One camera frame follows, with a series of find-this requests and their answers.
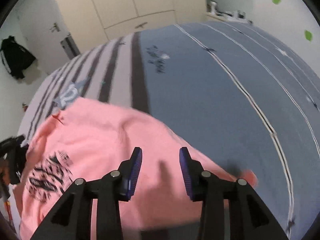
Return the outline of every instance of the bed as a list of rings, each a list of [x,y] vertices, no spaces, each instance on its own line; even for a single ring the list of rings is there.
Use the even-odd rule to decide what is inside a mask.
[[[112,40],[56,70],[19,134],[30,140],[78,96],[133,107],[231,174],[253,170],[257,193],[296,240],[320,211],[319,90],[301,58],[253,25],[171,25]]]

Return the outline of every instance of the black object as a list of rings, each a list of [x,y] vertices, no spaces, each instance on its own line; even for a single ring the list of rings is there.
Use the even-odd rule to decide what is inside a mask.
[[[180,166],[187,194],[203,201],[197,240],[224,239],[223,200],[229,200],[230,240],[288,240],[279,223],[244,180],[230,182],[204,171],[188,149],[180,149]],[[142,163],[136,147],[130,160],[102,179],[76,179],[39,225],[31,240],[89,240],[92,200],[98,199],[97,240],[122,240],[118,201],[129,201]]]
[[[303,236],[302,240],[309,240],[309,239],[320,239],[320,230],[319,225],[320,224],[320,212],[317,215],[315,221],[313,222],[312,226],[309,228],[309,230],[306,232],[306,234]]]
[[[67,54],[69,59],[73,59],[74,57],[80,55],[80,51],[74,42],[71,34],[65,37],[61,42],[61,46],[63,47],[65,53]]]
[[[97,240],[122,240],[118,201],[134,194],[142,164],[142,150],[135,147],[131,158],[102,179],[76,179],[51,208],[31,240],[90,240],[92,200],[98,199]]]
[[[24,166],[26,164],[26,152],[29,145],[21,147],[21,143],[24,141],[25,136],[20,135],[18,137],[10,137],[0,142],[0,158],[7,154],[6,160],[9,165],[9,176],[11,184],[20,183],[20,176]],[[3,182],[3,174],[0,174],[0,195],[5,198],[9,198],[9,189]]]
[[[186,147],[180,149],[179,160],[188,196],[192,201],[203,201],[198,240],[224,240],[224,199],[229,200],[230,240],[288,240],[244,179],[230,182],[204,171]]]
[[[2,40],[0,52],[3,65],[15,79],[23,79],[22,70],[28,68],[36,59],[26,48],[18,44],[13,36]]]
[[[239,19],[245,19],[245,12],[243,12],[242,14],[239,12]]]
[[[10,228],[7,220],[0,212],[0,239],[1,240],[19,240],[13,230]]]

